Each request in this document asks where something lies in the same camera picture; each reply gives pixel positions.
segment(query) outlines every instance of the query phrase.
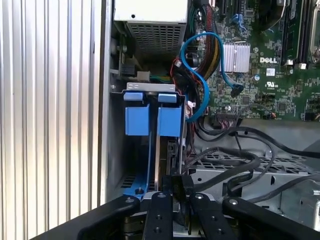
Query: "black connector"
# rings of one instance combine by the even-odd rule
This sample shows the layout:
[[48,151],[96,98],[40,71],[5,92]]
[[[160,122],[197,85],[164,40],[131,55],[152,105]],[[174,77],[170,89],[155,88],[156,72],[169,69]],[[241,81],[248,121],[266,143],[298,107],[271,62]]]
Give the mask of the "black connector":
[[239,96],[240,93],[242,93],[242,91],[244,90],[244,86],[243,85],[240,85],[240,84],[235,84],[234,87],[232,88],[232,91],[231,91],[231,97],[232,98],[236,98]]
[[193,4],[196,8],[201,8],[202,5],[209,4],[209,0],[193,0]]
[[219,6],[220,19],[224,19],[227,16],[228,1],[227,0],[221,0],[221,1],[219,1],[218,6]]

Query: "electronic chip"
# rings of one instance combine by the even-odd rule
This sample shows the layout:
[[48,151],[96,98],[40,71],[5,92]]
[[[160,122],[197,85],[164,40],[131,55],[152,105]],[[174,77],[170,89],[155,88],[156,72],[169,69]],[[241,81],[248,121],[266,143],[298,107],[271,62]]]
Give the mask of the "electronic chip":
[[278,111],[285,111],[287,108],[287,104],[285,102],[278,103]]
[[242,104],[249,104],[250,103],[250,97],[249,96],[242,96]]
[[299,91],[299,92],[301,92],[301,91],[302,91],[302,85],[297,85],[297,86],[296,86],[296,90]]

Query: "capacitor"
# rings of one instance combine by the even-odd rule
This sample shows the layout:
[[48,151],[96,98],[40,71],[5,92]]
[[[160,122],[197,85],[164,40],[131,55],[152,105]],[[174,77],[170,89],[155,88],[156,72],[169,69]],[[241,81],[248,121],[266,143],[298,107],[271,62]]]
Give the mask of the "capacitor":
[[256,75],[254,75],[253,78],[254,78],[255,81],[259,81],[259,80],[260,80],[260,75],[259,75],[259,74],[256,74]]
[[224,110],[230,112],[230,111],[231,111],[231,106],[225,106],[225,107],[224,107]]

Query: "silver side panel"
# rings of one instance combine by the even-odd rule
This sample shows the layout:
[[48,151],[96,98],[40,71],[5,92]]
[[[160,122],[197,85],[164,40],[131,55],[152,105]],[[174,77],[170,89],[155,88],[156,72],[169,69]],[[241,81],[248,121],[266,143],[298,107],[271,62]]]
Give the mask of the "silver side panel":
[[97,207],[101,11],[0,1],[0,240]]

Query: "red wire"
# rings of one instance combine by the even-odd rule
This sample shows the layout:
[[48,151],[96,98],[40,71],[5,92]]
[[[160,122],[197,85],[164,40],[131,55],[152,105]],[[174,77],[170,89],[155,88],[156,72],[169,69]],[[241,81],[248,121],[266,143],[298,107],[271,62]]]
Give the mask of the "red wire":
[[173,77],[173,69],[174,69],[174,65],[175,65],[175,63],[176,63],[176,61],[177,61],[178,59],[179,59],[179,58],[178,58],[178,57],[176,57],[176,58],[173,60],[172,65],[171,65],[171,69],[170,69],[170,73],[169,73],[169,74],[170,74],[170,77],[172,78],[172,81],[173,81],[173,83],[174,83],[174,85],[175,85],[176,89],[178,90],[179,94],[181,95],[182,93],[181,93],[180,89],[177,87],[176,80],[175,80],[175,78]]

